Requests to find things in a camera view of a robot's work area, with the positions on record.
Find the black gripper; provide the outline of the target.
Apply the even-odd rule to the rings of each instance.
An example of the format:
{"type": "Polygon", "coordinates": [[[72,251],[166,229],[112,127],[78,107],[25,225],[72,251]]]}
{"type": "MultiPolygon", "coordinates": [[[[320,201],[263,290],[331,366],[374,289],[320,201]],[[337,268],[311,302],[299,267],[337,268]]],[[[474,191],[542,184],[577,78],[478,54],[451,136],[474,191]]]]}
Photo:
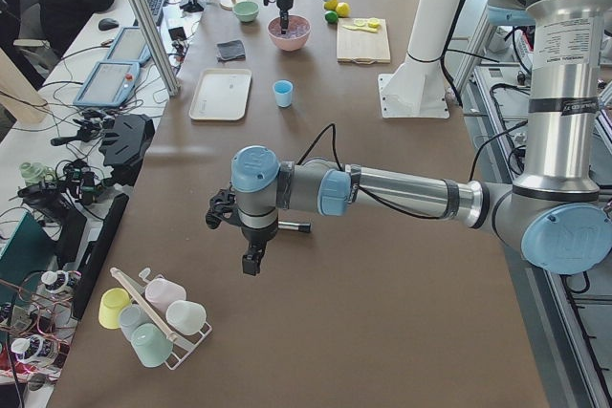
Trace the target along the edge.
{"type": "Polygon", "coordinates": [[[242,257],[242,270],[248,275],[259,274],[267,243],[276,236],[278,225],[271,224],[262,228],[243,226],[241,232],[248,241],[247,251],[242,257]]]}
{"type": "Polygon", "coordinates": [[[278,8],[280,9],[280,30],[281,34],[286,34],[289,28],[289,11],[293,7],[293,0],[278,0],[278,8]]]}

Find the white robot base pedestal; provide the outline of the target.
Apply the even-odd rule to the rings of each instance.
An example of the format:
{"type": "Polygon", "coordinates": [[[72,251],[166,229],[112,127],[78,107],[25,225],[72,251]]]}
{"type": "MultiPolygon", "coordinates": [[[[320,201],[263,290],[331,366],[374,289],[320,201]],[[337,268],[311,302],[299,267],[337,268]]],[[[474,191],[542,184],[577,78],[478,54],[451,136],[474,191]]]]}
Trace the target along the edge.
{"type": "Polygon", "coordinates": [[[441,62],[461,0],[419,0],[404,62],[379,75],[384,118],[448,118],[441,62]]]}

